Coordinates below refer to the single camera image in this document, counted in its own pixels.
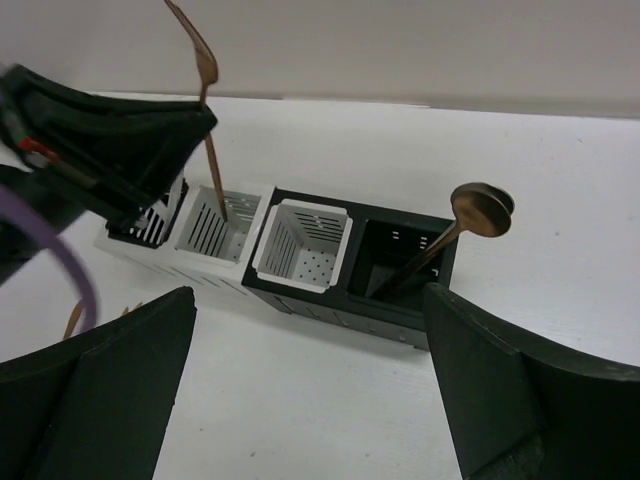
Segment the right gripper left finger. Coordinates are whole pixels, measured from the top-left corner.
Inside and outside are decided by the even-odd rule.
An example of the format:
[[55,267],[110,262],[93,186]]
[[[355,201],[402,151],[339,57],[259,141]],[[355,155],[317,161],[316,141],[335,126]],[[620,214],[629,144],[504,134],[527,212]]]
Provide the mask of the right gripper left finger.
[[194,325],[179,287],[2,363],[2,478],[152,478]]

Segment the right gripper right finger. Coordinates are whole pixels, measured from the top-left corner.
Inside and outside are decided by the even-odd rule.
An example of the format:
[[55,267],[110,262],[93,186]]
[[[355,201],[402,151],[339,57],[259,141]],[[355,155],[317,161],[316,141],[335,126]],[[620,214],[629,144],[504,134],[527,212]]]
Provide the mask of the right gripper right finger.
[[463,478],[638,478],[638,367],[561,345],[438,284],[424,297]]

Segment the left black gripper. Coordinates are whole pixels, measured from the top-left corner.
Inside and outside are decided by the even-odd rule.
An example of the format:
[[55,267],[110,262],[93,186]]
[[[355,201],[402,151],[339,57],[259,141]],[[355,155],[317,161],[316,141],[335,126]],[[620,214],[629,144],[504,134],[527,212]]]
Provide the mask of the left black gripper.
[[84,212],[134,226],[182,173],[216,126],[196,101],[89,94],[20,65],[1,72],[1,143],[26,167],[3,165],[1,185],[26,203],[1,219],[6,281]]

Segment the rose copper fork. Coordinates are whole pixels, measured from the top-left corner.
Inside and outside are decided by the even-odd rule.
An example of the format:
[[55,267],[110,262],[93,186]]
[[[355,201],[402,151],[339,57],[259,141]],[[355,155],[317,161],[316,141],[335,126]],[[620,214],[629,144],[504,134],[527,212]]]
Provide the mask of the rose copper fork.
[[[207,107],[207,92],[208,88],[215,84],[219,79],[219,70],[217,60],[211,51],[210,47],[199,33],[199,31],[195,28],[186,14],[182,11],[182,9],[174,2],[170,0],[164,1],[165,5],[169,8],[172,14],[179,21],[181,26],[184,28],[185,32],[189,36],[192,41],[194,48],[194,55],[196,60],[196,67],[198,71],[198,75],[200,78],[200,93],[199,93],[199,103],[203,108]],[[220,209],[220,213],[222,219],[227,222],[228,214],[226,210],[226,204],[224,200],[224,191],[221,180],[221,175],[219,171],[219,165],[217,160],[217,155],[215,152],[215,147],[212,139],[212,135],[208,133],[205,136],[205,148],[207,153],[207,159],[209,164],[209,170],[211,174],[211,178],[213,180],[213,184],[215,187],[218,205]]]

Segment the large copper spoon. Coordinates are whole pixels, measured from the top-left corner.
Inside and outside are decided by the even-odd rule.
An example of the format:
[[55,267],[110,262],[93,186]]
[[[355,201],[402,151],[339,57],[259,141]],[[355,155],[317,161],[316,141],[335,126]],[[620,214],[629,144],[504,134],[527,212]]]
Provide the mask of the large copper spoon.
[[384,299],[393,295],[461,233],[468,231],[484,238],[497,238],[511,228],[515,200],[502,188],[484,182],[462,184],[451,193],[450,203],[454,214],[453,222],[424,251],[416,254],[378,287],[372,293],[372,298]]

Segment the copper knife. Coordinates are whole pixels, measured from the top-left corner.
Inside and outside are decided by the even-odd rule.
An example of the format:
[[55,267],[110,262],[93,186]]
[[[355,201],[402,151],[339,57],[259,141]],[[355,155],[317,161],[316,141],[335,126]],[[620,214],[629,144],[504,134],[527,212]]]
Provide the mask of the copper knife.
[[65,331],[62,337],[63,340],[69,339],[73,335],[76,329],[76,326],[82,317],[83,311],[84,311],[84,308],[83,308],[82,302],[79,301],[71,311],[71,314],[67,321]]

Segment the grey insert bin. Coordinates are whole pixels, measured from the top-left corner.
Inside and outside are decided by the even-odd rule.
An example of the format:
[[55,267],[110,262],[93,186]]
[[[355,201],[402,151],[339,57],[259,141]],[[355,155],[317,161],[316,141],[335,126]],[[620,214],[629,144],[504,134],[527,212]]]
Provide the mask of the grey insert bin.
[[176,249],[238,263],[260,199],[259,195],[226,191],[224,220],[215,190],[201,186]]

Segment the white utensil caddy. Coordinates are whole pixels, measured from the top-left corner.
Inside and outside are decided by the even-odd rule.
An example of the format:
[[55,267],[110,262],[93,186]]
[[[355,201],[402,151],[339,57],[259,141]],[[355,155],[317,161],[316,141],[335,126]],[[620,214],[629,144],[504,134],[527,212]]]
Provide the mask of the white utensil caddy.
[[198,189],[201,186],[213,188],[196,179],[189,179],[187,183],[189,190],[171,234],[157,249],[110,239],[104,231],[98,234],[95,246],[120,260],[173,283],[191,286],[206,298],[219,300],[227,297],[235,298],[240,303],[255,303],[257,297],[242,285],[242,279],[249,266],[250,255],[258,243],[259,232],[266,219],[275,187],[268,184],[235,183],[225,189],[225,192],[245,192],[261,197],[240,261],[233,263],[176,249]]

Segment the white insert bin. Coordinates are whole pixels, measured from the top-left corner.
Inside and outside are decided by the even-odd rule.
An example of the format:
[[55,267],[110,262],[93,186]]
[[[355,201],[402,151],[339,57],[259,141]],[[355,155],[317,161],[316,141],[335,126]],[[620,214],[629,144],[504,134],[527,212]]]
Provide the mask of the white insert bin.
[[270,207],[252,267],[260,280],[323,294],[338,283],[352,226],[344,208],[285,199]]

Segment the black utensil caddy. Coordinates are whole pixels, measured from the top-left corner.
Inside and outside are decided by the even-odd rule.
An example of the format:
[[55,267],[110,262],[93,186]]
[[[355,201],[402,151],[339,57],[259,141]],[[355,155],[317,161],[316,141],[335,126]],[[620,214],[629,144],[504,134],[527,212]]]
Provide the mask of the black utensil caddy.
[[242,284],[274,309],[427,350],[423,290],[449,286],[449,245],[394,295],[374,292],[450,220],[290,190],[272,194]]

